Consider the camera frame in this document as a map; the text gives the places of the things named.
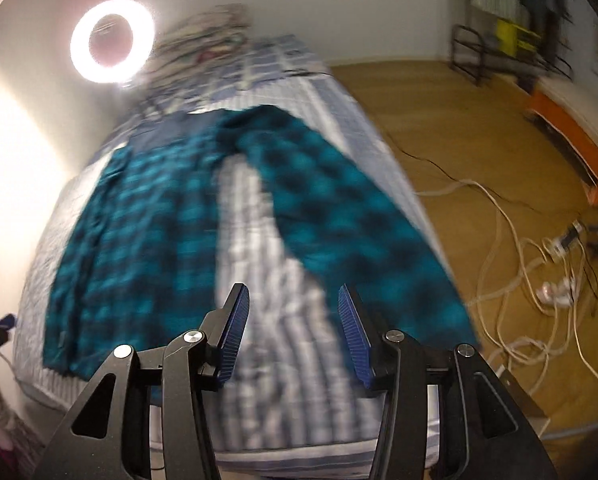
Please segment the teal plaid fleece jacket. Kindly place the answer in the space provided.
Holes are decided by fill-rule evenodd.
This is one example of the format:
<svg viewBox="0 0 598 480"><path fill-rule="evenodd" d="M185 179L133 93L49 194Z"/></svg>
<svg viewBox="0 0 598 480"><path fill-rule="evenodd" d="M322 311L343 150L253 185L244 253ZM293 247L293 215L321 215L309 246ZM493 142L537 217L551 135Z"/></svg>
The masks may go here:
<svg viewBox="0 0 598 480"><path fill-rule="evenodd" d="M198 325L215 292L218 173L242 156L271 194L282 244L322 285L343 285L422 344L476 338L436 255L393 200L301 119L271 105L188 116L116 150L60 260L42 359L90 378L116 344L146 350Z"/></svg>

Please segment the black metal clothes rack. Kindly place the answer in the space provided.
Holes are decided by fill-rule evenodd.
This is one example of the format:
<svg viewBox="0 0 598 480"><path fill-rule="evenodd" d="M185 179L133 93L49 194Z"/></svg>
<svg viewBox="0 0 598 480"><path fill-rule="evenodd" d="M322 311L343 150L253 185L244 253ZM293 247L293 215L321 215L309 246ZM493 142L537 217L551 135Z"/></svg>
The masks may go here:
<svg viewBox="0 0 598 480"><path fill-rule="evenodd" d="M541 76L571 79L562 33L572 23L567 0L464 0L464 19L450 35L452 70L477 86L512 76L526 91Z"/></svg>

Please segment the grey striped quilt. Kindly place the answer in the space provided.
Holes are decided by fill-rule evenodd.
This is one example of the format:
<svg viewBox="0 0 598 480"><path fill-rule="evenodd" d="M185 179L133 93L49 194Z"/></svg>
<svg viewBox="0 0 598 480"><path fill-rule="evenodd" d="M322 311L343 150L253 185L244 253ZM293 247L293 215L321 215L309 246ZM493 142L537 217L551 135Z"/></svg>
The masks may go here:
<svg viewBox="0 0 598 480"><path fill-rule="evenodd" d="M75 222L112 154L129 143L152 143L188 116L207 124L216 110L261 105L301 119L349 157L418 229L454 285L410 182L352 96L329 76L275 81L207 106L134 119L64 187L19 307L14 374L29 392L68 408L90 379L44 365L46 311ZM226 469L278 476L312 477L319 470L366 476L384 399L368 393L354 375L338 315L339 291L335 309L329 309L322 285L282 244L271 194L244 157L224 160L218 203L215 292L203 318L235 283L248 287L250 308L232 377L204 397L216 459Z"/></svg>

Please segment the white power strip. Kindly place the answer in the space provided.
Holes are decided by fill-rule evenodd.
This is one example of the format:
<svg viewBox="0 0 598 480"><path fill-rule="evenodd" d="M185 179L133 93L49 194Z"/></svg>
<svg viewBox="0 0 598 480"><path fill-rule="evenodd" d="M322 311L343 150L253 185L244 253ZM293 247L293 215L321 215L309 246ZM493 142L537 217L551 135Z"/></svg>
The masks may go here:
<svg viewBox="0 0 598 480"><path fill-rule="evenodd" d="M552 254L562 258L570 250L571 246L581 238L583 231L584 225L581 222L572 222L564 231L564 234L549 241L549 248Z"/></svg>

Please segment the blue checked bed sheet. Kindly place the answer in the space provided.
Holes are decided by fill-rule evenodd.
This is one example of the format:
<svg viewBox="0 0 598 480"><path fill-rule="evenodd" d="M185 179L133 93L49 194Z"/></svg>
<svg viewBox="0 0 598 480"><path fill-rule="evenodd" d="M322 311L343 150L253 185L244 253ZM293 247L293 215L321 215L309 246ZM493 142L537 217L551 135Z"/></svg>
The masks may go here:
<svg viewBox="0 0 598 480"><path fill-rule="evenodd" d="M228 58L149 77L142 95L155 110L170 112L182 106L207 106L283 79L330 73L330 67L297 36L263 37Z"/></svg>

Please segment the folded floral blanket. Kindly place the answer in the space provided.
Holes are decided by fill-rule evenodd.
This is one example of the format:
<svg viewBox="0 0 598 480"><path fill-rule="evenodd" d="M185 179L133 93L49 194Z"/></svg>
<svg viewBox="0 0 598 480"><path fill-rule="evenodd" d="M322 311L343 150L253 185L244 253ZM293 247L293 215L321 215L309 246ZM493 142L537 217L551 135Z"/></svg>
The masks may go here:
<svg viewBox="0 0 598 480"><path fill-rule="evenodd" d="M185 18L157 39L142 74L165 77L228 58L248 44L251 24L250 10L242 3L220 4Z"/></svg>

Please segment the orange bench with white cover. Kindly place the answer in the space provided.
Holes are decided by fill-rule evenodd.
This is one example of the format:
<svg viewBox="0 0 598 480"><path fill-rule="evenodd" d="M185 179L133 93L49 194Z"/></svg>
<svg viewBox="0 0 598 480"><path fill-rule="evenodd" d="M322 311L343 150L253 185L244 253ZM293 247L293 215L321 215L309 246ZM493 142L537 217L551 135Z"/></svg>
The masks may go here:
<svg viewBox="0 0 598 480"><path fill-rule="evenodd" d="M540 77L527 113L553 127L591 171L596 183L586 195L591 205L598 206L598 98L568 78Z"/></svg>

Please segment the yellow box on rack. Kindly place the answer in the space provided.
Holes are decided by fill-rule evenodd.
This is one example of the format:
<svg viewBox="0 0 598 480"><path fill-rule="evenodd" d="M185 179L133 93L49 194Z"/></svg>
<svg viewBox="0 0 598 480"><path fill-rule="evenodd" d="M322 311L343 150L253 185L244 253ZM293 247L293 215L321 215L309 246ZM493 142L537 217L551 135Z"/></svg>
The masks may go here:
<svg viewBox="0 0 598 480"><path fill-rule="evenodd" d="M498 50L517 60L532 58L541 42L541 37L535 32L500 18L496 22L495 36Z"/></svg>

